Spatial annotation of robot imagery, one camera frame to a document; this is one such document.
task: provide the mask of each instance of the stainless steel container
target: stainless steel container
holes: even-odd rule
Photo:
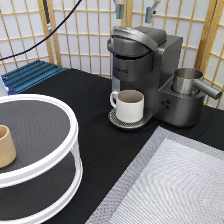
[[[222,92],[201,81],[203,73],[195,68],[179,68],[174,72],[172,88],[182,95],[195,95],[199,91],[204,92],[213,99],[221,97]]]

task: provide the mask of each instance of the mesh surface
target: mesh surface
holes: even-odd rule
[[[74,176],[74,157],[69,153],[42,175],[12,187],[0,188],[0,222],[24,218],[46,209],[68,190]]]
[[[223,170],[223,160],[165,139],[110,223],[222,223]]]
[[[224,160],[224,152],[159,127],[87,220],[87,224],[109,223],[110,218],[165,138]]]
[[[70,121],[58,106],[36,100],[0,104],[0,124],[9,127],[16,159],[0,174],[23,168],[53,152],[67,137]]]

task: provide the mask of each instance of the black table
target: black table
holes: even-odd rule
[[[85,223],[158,126],[224,149],[224,111],[206,106],[192,128],[178,129],[152,119],[135,132],[115,129],[108,120],[111,85],[109,79],[70,69],[23,92],[64,101],[75,112],[80,127],[83,179],[71,202],[48,224]]]

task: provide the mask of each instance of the power cord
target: power cord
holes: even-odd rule
[[[72,13],[76,10],[76,8],[79,6],[79,4],[82,2],[82,0],[79,0],[77,2],[77,4],[75,5],[75,7],[71,10],[71,12],[64,18],[64,20],[62,20],[62,22],[52,31],[52,33],[50,33],[47,37],[45,37],[43,40],[41,40],[40,42],[38,42],[37,44],[35,44],[33,47],[23,51],[23,52],[20,52],[18,54],[13,54],[11,56],[7,56],[5,58],[1,58],[0,61],[3,61],[3,60],[6,60],[6,59],[9,59],[9,58],[13,58],[13,57],[16,57],[16,56],[19,56],[19,55],[22,55],[22,54],[25,54],[31,50],[33,50],[35,47],[39,46],[40,44],[42,44],[44,41],[46,41],[49,37],[51,37],[62,25],[63,23],[72,15]]]

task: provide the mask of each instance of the wooden cup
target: wooden cup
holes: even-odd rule
[[[16,158],[16,150],[8,127],[0,125],[0,168]]]

